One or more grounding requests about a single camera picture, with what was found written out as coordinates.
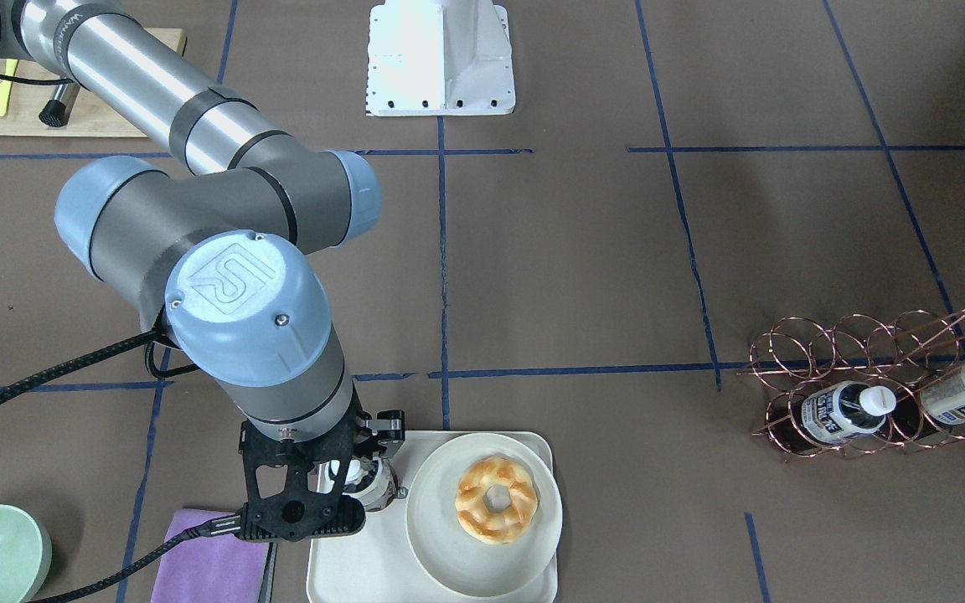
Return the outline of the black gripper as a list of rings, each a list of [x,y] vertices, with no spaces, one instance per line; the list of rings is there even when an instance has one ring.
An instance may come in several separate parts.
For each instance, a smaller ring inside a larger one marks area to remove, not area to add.
[[[371,461],[392,458],[406,439],[406,414],[403,410],[384,410],[368,415],[349,409],[317,439],[315,466],[333,461]]]

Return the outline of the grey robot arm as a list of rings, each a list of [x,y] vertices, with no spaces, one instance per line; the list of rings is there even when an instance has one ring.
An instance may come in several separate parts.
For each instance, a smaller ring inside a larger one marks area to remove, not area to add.
[[[116,1],[0,1],[0,59],[27,59],[90,91],[190,171],[97,160],[62,188],[54,221],[93,277],[139,313],[136,348],[180,348],[244,412],[266,462],[345,469],[390,458],[399,413],[359,398],[307,255],[368,232],[373,169],[312,152],[247,99],[154,38]]]

